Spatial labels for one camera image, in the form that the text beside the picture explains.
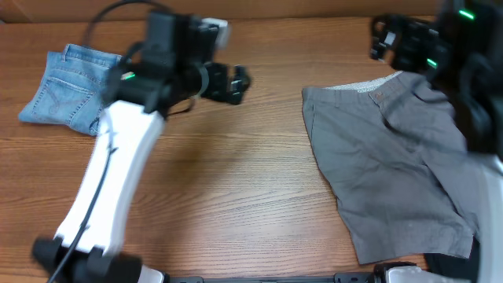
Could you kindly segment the grey cotton shorts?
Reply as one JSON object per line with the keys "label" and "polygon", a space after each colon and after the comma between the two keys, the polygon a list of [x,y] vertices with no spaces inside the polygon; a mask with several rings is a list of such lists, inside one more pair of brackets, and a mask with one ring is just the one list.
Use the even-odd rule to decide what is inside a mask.
{"label": "grey cotton shorts", "polygon": [[358,261],[470,256],[479,236],[481,167],[443,95],[416,74],[303,89],[315,160]]}

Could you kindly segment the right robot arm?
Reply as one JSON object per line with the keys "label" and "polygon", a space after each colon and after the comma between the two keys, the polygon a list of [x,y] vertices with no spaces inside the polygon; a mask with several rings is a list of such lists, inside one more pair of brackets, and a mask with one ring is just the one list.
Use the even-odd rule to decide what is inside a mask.
{"label": "right robot arm", "polygon": [[433,21],[375,16],[369,55],[445,94],[468,151],[487,166],[481,189],[480,282],[502,280],[502,3],[447,1]]}

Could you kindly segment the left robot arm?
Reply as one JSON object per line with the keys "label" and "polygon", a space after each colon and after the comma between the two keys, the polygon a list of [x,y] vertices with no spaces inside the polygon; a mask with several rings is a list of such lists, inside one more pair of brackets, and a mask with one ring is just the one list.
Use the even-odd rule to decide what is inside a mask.
{"label": "left robot arm", "polygon": [[123,253],[127,217],[147,159],[171,108],[198,98],[239,105],[251,79],[214,55],[225,20],[150,12],[145,39],[108,72],[99,131],[73,205],[53,238],[33,244],[51,282],[167,282],[167,273]]}

